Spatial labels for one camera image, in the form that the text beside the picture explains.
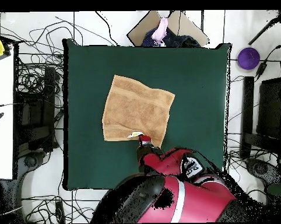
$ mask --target floor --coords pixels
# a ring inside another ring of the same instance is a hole
[[[131,42],[127,38],[126,34],[143,18],[147,13],[147,10],[127,11],[127,12],[101,12],[101,15],[109,23],[111,29],[111,37],[121,46],[131,46]],[[160,16],[167,16],[169,11],[159,11]],[[202,27],[202,11],[200,10],[186,10],[186,15],[191,21],[193,21],[198,27]],[[230,77],[231,80],[237,76],[255,76],[256,68],[251,71],[245,71],[241,69],[237,64],[237,55],[239,51],[245,47],[248,47],[248,42],[266,25],[266,23],[276,17],[276,10],[203,10],[203,31],[209,37],[210,43],[206,45],[207,48],[215,48],[218,44],[231,43],[233,45],[231,51],[231,63],[230,63]],[[43,30],[36,30],[30,33],[33,29],[43,29],[46,26],[66,20],[75,25],[79,25],[88,29],[94,33],[97,33],[106,39],[110,40],[108,34],[107,25],[94,13],[94,12],[30,12],[30,13],[2,13],[0,15],[0,32],[1,35],[8,36],[14,35],[15,32],[18,36],[26,40],[37,40],[38,36]],[[62,38],[75,39],[79,44],[83,45],[99,45],[110,43],[104,39],[92,34],[87,30],[83,30],[78,27],[81,34],[74,30],[74,28],[67,22],[55,24],[48,27],[49,30],[53,30],[58,26],[65,26],[67,29],[59,29],[53,32],[51,40],[56,48],[62,49]],[[46,43],[45,37],[42,37],[38,42]],[[253,45],[264,60],[267,55],[276,47],[281,44],[281,24],[276,24],[266,31]],[[50,52],[50,48],[42,46],[42,52]],[[20,53],[36,53],[35,49],[28,47],[24,43],[20,44]],[[28,55],[21,55],[21,59],[24,61],[30,61]],[[254,99],[255,103],[258,103],[258,88],[262,80],[277,78],[281,76],[280,64],[281,61],[281,49],[276,50],[269,57],[268,66],[266,71],[255,84]],[[229,104],[229,119],[241,112],[242,103],[242,84],[243,82],[235,81],[231,84],[230,89],[230,104]],[[254,131],[257,126],[257,112],[258,107],[254,108]],[[240,120],[241,115],[238,115],[229,122],[229,132],[240,133]],[[57,128],[63,127],[63,122],[60,122]],[[58,195],[58,186],[61,181],[63,170],[63,130],[56,130],[56,137],[60,149],[56,149],[50,157],[47,164],[41,166],[36,171],[29,173],[23,183],[22,198],[31,198],[23,200],[23,212],[25,215],[30,213],[34,207],[36,207],[40,201],[45,197],[48,202],[53,196]],[[229,135],[228,146],[235,147],[238,145],[239,135]],[[252,189],[258,188],[264,189],[260,180],[256,179],[247,173],[245,168],[241,166],[233,169],[231,167],[230,174],[234,177],[235,181],[238,181],[239,185],[244,191],[248,192]],[[85,215],[88,218],[92,217],[92,211],[89,208],[95,208],[102,196],[106,193],[106,190],[77,190],[77,191],[65,191],[62,187],[59,188],[60,196],[69,203],[64,204],[65,214],[72,214],[71,205],[81,208],[86,208]],[[250,194],[254,199],[265,202],[265,196],[260,192],[252,192]],[[54,203],[50,202],[49,207],[52,210],[55,209]],[[73,223],[87,223],[87,219],[79,216],[74,209],[73,217],[76,218]],[[34,214],[31,216],[31,220],[37,221],[40,216]]]

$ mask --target purple object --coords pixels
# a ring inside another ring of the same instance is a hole
[[[256,49],[248,47],[240,51],[238,64],[242,69],[254,69],[259,64],[259,53]]]

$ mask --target red robot body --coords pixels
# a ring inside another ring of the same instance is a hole
[[[174,148],[163,153],[150,137],[139,137],[137,150],[142,176],[132,176],[107,194],[92,222],[105,217],[115,223],[245,222],[245,212],[222,179],[207,174],[193,152]]]

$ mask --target wire bundle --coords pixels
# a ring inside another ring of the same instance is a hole
[[[244,79],[244,76],[238,76],[238,77],[236,77],[234,80],[232,80],[231,83],[232,83],[232,82],[239,82],[239,81],[242,81],[243,79]],[[241,114],[243,113],[243,111],[245,111],[245,109],[243,109],[242,112],[240,112],[240,113],[236,114],[235,116],[233,116],[232,118],[230,118],[230,119],[228,120],[228,123],[229,123],[231,120],[233,120],[234,118],[236,118],[237,116],[241,115]],[[228,134],[228,137],[229,137],[229,135],[242,135],[241,133],[227,133],[227,134]],[[240,144],[239,141],[236,141],[236,140],[234,140],[234,139],[232,139],[232,138],[228,138],[227,140],[230,140],[230,141],[233,141],[233,142],[236,142],[236,143]],[[239,180],[237,181],[237,183],[241,180],[241,175],[240,175],[240,173],[237,171],[237,169],[238,169],[239,167],[242,167],[242,168],[244,168],[244,169],[247,169],[246,166],[245,166],[245,163],[244,163],[244,161],[246,160],[246,158],[243,159],[243,158],[240,156],[240,151],[238,150],[239,148],[240,148],[239,146],[228,146],[229,152],[228,152],[228,156],[227,156],[227,164],[226,164],[226,167],[225,167],[225,169],[226,169],[226,171],[227,171],[228,173],[230,173],[230,170],[235,170],[235,171],[237,172],[237,174],[239,175]],[[249,158],[251,158],[251,159],[263,158],[264,155],[267,155],[267,154],[269,154],[269,159],[268,159],[266,162],[270,162],[270,161],[271,161],[271,156],[274,156],[276,159],[278,159],[278,157],[276,156],[276,154],[271,153],[271,152],[269,152],[268,150],[264,150],[264,149],[260,149],[260,148],[249,148],[249,147],[248,147],[248,150],[254,152],[254,155],[251,154],[251,155],[249,156]],[[263,193],[265,196],[267,196],[269,199],[271,199],[271,196],[270,196],[267,192],[264,192],[264,191],[261,191],[261,190],[258,190],[258,189],[253,189],[253,190],[247,192],[247,194],[249,195],[250,193],[252,193],[252,192],[254,192],[254,191],[258,191],[258,192],[260,192],[260,193]]]
[[[13,34],[5,34],[5,33],[1,32],[0,35],[6,36],[6,37],[7,36],[13,37],[17,41],[22,41],[28,47],[33,47],[36,50],[36,53],[33,53],[33,54],[31,54],[31,53],[21,53],[21,52],[19,53],[19,55],[30,55],[31,62],[25,63],[25,62],[22,61],[22,59],[19,58],[19,80],[17,82],[17,89],[18,89],[18,91],[20,91],[20,92],[27,92],[27,93],[34,93],[34,94],[40,95],[40,98],[43,99],[44,98],[44,87],[46,86],[45,85],[45,79],[44,79],[45,69],[48,68],[48,67],[55,68],[56,77],[55,77],[55,91],[54,91],[54,94],[55,94],[55,97],[57,98],[58,103],[59,103],[59,104],[55,104],[55,108],[56,109],[63,109],[64,106],[62,104],[61,97],[62,97],[63,91],[64,91],[64,87],[63,87],[63,84],[62,84],[63,75],[64,75],[63,74],[63,68],[64,68],[63,58],[64,58],[64,56],[63,56],[63,50],[60,49],[60,48],[56,48],[54,43],[52,42],[51,34],[52,34],[52,32],[54,32],[56,30],[59,30],[59,29],[67,29],[67,31],[71,35],[71,40],[75,44],[77,44],[77,45],[78,45],[78,43],[75,41],[74,36],[72,35],[72,33],[71,33],[71,31],[70,31],[70,29],[68,27],[60,26],[60,27],[54,28],[51,31],[49,31],[49,28],[53,27],[55,25],[60,25],[62,23],[63,24],[68,24],[68,25],[72,26],[73,31],[77,30],[79,32],[81,38],[82,38],[81,45],[83,45],[83,36],[82,36],[82,33],[77,28],[77,27],[80,27],[80,26],[74,25],[71,22],[67,22],[67,21],[62,20],[62,19],[60,19],[58,17],[57,17],[57,19],[59,19],[61,21],[53,23],[51,25],[48,25],[48,26],[46,26],[43,29],[34,29],[34,30],[30,31],[29,32],[29,36],[31,38],[30,41],[21,38],[15,32],[13,32],[13,31],[3,27],[2,25],[0,26],[0,29],[7,30],[7,31],[9,31],[9,32],[11,32]],[[86,30],[88,32],[93,33],[92,31],[89,31],[89,30],[87,30],[87,29],[85,29],[83,27],[80,27],[80,28],[83,29],[83,30]],[[38,30],[42,30],[42,33],[39,35],[37,40],[34,41],[32,36],[31,36],[31,34],[33,32],[38,31]],[[44,36],[46,38],[47,44],[43,44],[43,43],[40,42],[40,39],[42,37],[44,37]],[[39,46],[49,47],[51,52],[50,53],[44,53],[44,52],[42,52],[42,49]],[[51,153],[49,154],[48,160],[45,163],[43,163],[43,165],[49,162],[50,157],[51,157]],[[68,224],[73,223],[73,221],[75,219],[77,219],[78,217],[80,217],[80,216],[82,216],[86,220],[86,222],[89,223],[90,218],[85,216],[85,212],[87,212],[87,211],[94,211],[94,209],[93,208],[89,208],[89,207],[81,208],[78,205],[78,202],[76,200],[77,190],[75,192],[74,200],[77,203],[78,207],[73,206],[73,200],[72,200],[72,204],[67,203],[59,195],[59,187],[61,185],[61,182],[62,182],[62,179],[61,179],[60,184],[58,186],[58,196],[46,195],[46,196],[41,196],[41,197],[31,197],[31,198],[24,198],[24,199],[22,199],[22,200],[33,200],[33,199],[36,199],[36,198],[52,197],[51,199],[43,199],[43,200],[41,200],[41,202],[26,216],[26,218],[25,218],[25,222],[26,223],[29,223],[29,222],[30,223],[43,223],[43,224],[59,223],[60,220],[61,220],[61,214],[57,213],[57,212],[52,212],[50,207],[49,207],[50,204],[54,204],[57,201],[62,201],[65,205],[70,206],[72,208],[72,212],[70,214],[65,215],[65,220],[69,220]],[[73,218],[73,213],[75,213],[75,212],[77,212],[79,214],[79,216],[77,216],[76,218]],[[41,220],[37,220],[35,222],[32,222],[31,221],[31,217],[34,214],[39,215],[41,217]]]

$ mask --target orange towel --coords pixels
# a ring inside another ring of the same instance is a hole
[[[105,141],[129,141],[134,131],[141,131],[161,147],[175,95],[151,89],[123,76],[114,76],[104,108],[102,125]]]

